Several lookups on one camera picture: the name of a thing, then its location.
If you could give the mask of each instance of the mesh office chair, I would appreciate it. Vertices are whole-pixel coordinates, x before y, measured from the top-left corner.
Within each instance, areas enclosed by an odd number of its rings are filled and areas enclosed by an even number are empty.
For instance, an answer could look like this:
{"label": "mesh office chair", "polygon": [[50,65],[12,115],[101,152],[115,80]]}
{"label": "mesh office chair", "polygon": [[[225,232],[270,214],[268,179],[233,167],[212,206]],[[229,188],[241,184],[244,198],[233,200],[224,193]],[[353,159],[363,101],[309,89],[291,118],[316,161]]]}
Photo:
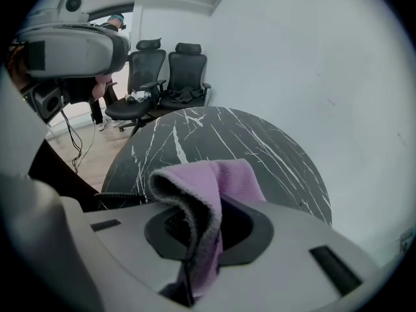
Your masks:
{"label": "mesh office chair", "polygon": [[202,73],[207,64],[207,57],[201,52],[200,44],[178,43],[175,52],[169,53],[170,78],[168,88],[162,92],[160,107],[180,110],[205,105],[211,85],[203,83],[203,90],[201,88]]}
{"label": "mesh office chair", "polygon": [[145,99],[141,103],[127,104],[125,99],[119,99],[114,104],[107,107],[105,114],[113,120],[135,120],[134,123],[128,123],[119,126],[119,129],[123,131],[124,127],[134,126],[135,128],[131,132],[132,137],[140,127],[144,127],[146,122],[152,120],[152,118],[146,121],[142,118],[150,110],[157,108],[157,102],[160,98],[160,92],[162,84],[165,80],[158,81],[157,77],[161,70],[162,64],[166,57],[166,51],[159,49],[161,47],[161,39],[158,40],[141,40],[136,45],[138,51],[129,55],[129,80],[127,84],[127,92],[131,94],[133,91],[149,91],[151,92],[151,98]]}

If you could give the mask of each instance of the chair headrest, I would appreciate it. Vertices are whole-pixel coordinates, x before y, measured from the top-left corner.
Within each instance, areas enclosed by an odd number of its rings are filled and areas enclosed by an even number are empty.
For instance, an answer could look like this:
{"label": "chair headrest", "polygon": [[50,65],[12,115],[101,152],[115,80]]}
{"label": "chair headrest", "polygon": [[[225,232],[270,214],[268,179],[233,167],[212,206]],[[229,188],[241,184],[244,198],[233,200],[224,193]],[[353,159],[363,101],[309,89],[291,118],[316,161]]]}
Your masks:
{"label": "chair headrest", "polygon": [[202,49],[200,44],[178,43],[175,51],[176,53],[181,53],[182,55],[200,55]]}
{"label": "chair headrest", "polygon": [[141,40],[137,43],[137,49],[160,49],[161,39]]}

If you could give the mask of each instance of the marble tabletop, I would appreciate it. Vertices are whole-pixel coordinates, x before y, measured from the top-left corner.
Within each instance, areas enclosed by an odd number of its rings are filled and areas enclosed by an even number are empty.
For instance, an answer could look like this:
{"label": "marble tabletop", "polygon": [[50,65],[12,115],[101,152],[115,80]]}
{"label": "marble tabletop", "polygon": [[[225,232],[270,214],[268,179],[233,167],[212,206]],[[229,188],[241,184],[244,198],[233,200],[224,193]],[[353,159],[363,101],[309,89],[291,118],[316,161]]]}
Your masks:
{"label": "marble tabletop", "polygon": [[251,164],[267,202],[305,211],[332,225],[325,184],[305,151],[271,123],[224,107],[171,112],[139,129],[111,164],[103,192],[150,197],[148,179],[154,169],[240,158]]}

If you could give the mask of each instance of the purple cloth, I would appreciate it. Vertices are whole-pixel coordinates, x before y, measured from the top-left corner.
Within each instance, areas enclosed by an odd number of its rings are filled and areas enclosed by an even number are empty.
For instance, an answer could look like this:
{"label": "purple cloth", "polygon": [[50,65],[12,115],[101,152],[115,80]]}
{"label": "purple cloth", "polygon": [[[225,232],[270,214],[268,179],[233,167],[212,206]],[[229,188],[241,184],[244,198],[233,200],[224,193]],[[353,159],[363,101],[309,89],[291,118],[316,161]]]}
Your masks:
{"label": "purple cloth", "polygon": [[[180,164],[153,171],[150,188],[156,200],[185,212],[190,248],[196,249],[190,264],[190,282],[194,296],[201,296],[217,277],[218,256],[222,253],[220,195],[244,202],[266,201],[254,171],[245,159]],[[203,233],[197,232],[196,222],[202,212],[196,203],[204,204],[211,215]]]}

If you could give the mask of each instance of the black rubber grip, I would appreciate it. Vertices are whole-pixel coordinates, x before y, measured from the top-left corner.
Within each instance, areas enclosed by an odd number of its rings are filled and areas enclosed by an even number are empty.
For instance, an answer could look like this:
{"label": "black rubber grip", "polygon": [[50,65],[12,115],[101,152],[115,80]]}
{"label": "black rubber grip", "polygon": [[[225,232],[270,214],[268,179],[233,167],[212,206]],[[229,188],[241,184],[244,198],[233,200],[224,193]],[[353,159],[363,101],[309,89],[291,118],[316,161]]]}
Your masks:
{"label": "black rubber grip", "polygon": [[362,281],[329,247],[320,246],[309,252],[342,296],[347,295],[362,284]]}
{"label": "black rubber grip", "polygon": [[104,230],[104,229],[109,229],[113,226],[118,226],[119,224],[121,224],[121,222],[119,220],[116,220],[116,219],[108,220],[108,221],[104,221],[104,222],[91,224],[91,229],[92,229],[92,231],[97,232],[97,231],[101,231],[101,230]]}

